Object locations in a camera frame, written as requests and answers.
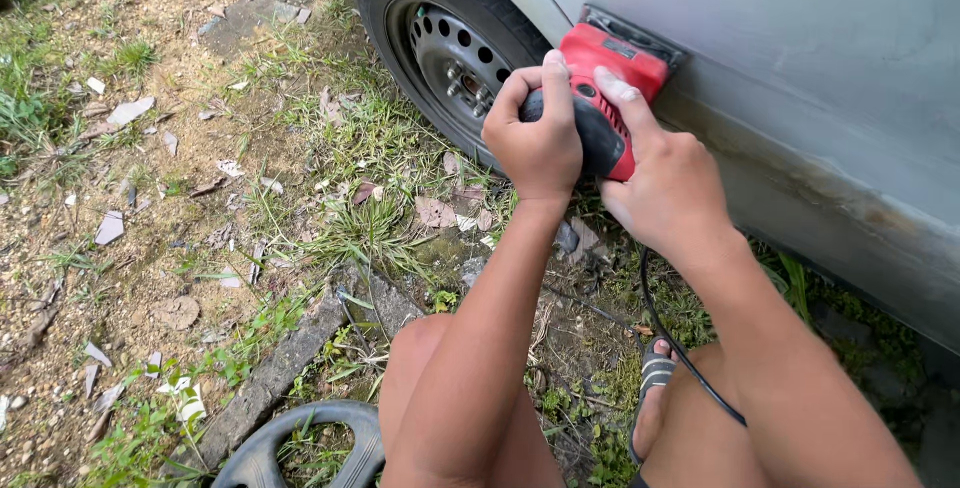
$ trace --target red sander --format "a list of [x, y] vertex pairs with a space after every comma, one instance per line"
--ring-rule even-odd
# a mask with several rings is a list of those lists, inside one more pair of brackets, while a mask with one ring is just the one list
[[[570, 69], [573, 111], [583, 145], [585, 175], [627, 180], [634, 173], [630, 132], [620, 113], [594, 83], [594, 68], [604, 66], [640, 90], [650, 103], [687, 56], [666, 40], [594, 6], [583, 7], [580, 23], [559, 42]], [[523, 102], [522, 122], [544, 114], [544, 92], [536, 89]]]

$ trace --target right hand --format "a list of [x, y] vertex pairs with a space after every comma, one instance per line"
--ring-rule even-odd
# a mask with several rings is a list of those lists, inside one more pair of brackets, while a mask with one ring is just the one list
[[606, 68], [596, 68], [594, 80], [630, 130], [635, 162], [626, 182], [602, 180], [606, 209], [678, 269], [705, 255], [723, 256], [731, 240], [742, 242], [727, 214], [717, 164], [704, 145], [690, 133], [662, 129], [641, 92]]

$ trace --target black rubber grip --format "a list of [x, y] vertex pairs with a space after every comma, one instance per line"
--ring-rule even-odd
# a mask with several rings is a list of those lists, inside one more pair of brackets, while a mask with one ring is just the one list
[[[536, 122], [544, 115], [544, 91], [537, 89], [520, 107], [521, 122]], [[604, 114], [589, 101], [573, 95], [573, 122], [583, 145], [583, 175], [607, 176], [627, 145]]]
[[210, 488], [286, 488], [277, 450], [307, 421], [345, 422], [353, 430], [353, 450], [327, 488], [365, 488], [383, 467], [377, 408], [352, 399], [315, 401], [270, 420], [249, 436], [226, 462]]

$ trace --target silver car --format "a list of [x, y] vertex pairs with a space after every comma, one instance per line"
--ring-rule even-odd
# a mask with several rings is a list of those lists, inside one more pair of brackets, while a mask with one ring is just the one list
[[957, 0], [357, 3], [400, 86], [487, 164], [488, 97], [584, 4], [679, 44], [654, 112], [713, 150], [736, 222], [960, 352]]

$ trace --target black sandal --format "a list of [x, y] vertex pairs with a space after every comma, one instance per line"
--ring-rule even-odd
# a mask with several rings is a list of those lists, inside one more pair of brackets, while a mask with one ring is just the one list
[[673, 375], [673, 371], [677, 368], [677, 362], [670, 358], [670, 355], [654, 352], [654, 344], [660, 340], [666, 341], [666, 338], [661, 335], [654, 336], [654, 339], [647, 344], [646, 349], [643, 351], [643, 365], [640, 369], [643, 384], [640, 385], [640, 400], [636, 404], [636, 412], [633, 413], [630, 445], [627, 445], [630, 449], [630, 458], [635, 464], [641, 462], [641, 458], [637, 456], [637, 451], [634, 449], [634, 432], [637, 431], [637, 420], [641, 415], [643, 398], [647, 396], [647, 391], [654, 386], [666, 385], [667, 381], [670, 380], [670, 376]]

